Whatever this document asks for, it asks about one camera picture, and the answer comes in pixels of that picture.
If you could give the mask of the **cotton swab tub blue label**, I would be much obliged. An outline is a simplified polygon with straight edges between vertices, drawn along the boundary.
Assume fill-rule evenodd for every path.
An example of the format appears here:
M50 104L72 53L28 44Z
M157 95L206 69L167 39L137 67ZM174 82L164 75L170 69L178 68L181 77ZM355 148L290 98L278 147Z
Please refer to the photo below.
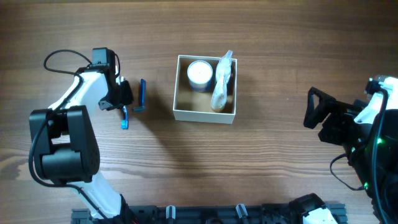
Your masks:
M187 77L192 90L208 91L213 78L213 69L208 62L196 60L188 66Z

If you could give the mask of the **clear foamy liquid bottle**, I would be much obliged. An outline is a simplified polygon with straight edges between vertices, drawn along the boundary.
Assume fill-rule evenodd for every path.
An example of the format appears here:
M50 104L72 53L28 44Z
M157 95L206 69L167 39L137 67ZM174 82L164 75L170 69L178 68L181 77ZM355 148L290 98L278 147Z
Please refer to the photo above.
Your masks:
M228 83L231 76L231 66L232 66L232 55L233 51L228 50L227 53L221 57L220 61L216 67L216 82L218 82L221 78Z

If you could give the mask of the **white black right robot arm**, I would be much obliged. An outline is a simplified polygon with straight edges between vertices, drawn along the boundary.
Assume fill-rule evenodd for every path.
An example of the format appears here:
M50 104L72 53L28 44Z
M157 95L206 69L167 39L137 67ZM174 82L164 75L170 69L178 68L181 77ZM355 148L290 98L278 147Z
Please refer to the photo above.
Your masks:
M397 109L389 108L391 94L381 85L369 84L369 103L350 105L312 87L308 91L303 125L322 124L322 142L342 146L341 157L355 170L371 198L380 223L397 223Z

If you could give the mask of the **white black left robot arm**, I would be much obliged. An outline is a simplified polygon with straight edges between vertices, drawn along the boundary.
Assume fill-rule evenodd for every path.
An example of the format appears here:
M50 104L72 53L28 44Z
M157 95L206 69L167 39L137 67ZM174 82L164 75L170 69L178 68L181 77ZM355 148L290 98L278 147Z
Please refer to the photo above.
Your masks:
M100 171L100 150L90 116L95 108L121 110L133 101L121 78L118 55L94 48L88 64L73 72L73 84L46 109L29 116L31 177L49 188L70 189L88 207L93 223L138 223L124 197Z

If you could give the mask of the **blue disposable razor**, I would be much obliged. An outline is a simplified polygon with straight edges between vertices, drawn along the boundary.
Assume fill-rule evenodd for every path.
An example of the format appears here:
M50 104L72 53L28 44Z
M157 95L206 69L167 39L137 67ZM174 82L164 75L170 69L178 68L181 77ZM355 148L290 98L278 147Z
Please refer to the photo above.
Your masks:
M145 110L145 99L146 99L146 81L144 79L140 80L140 89L139 89L139 106L134 107L133 111L142 111Z

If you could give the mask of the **blue white toothbrush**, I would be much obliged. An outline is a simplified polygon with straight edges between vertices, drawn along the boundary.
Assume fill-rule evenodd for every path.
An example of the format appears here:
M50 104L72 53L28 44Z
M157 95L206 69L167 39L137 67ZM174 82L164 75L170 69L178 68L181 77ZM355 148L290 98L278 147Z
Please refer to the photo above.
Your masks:
M128 110L126 105L123 106L123 113L124 113L124 118L121 121L121 129L128 129L129 121L128 121Z

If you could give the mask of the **white open cardboard box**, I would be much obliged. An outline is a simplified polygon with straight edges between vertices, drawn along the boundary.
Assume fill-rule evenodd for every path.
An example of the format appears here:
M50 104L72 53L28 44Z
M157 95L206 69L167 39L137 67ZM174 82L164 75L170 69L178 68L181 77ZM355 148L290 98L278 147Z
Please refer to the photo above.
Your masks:
M176 120L196 121L204 123L231 124L237 113L237 77L238 60L232 59L231 78L228 83L228 96L226 106L221 112L211 109L211 97L215 82L211 82L208 91L198 92L192 90L188 81L187 70L189 65L197 60L208 62L215 70L220 60L218 57L206 57L197 55L179 55L177 60L177 71L175 78L173 113Z

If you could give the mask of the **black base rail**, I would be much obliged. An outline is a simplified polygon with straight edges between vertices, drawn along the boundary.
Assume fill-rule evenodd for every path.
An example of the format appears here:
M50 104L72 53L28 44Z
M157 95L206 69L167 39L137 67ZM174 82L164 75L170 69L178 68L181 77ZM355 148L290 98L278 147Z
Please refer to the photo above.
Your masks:
M337 223L347 224L345 205L342 203L326 203L332 217ZM166 208L151 206L130 206L139 223L167 223ZM246 207L249 223L287 223L291 209L287 203L266 203ZM217 218L223 223L242 223L238 217L235 206L215 207L177 207L174 223L201 223ZM72 211L71 224L94 223L88 209L75 209Z

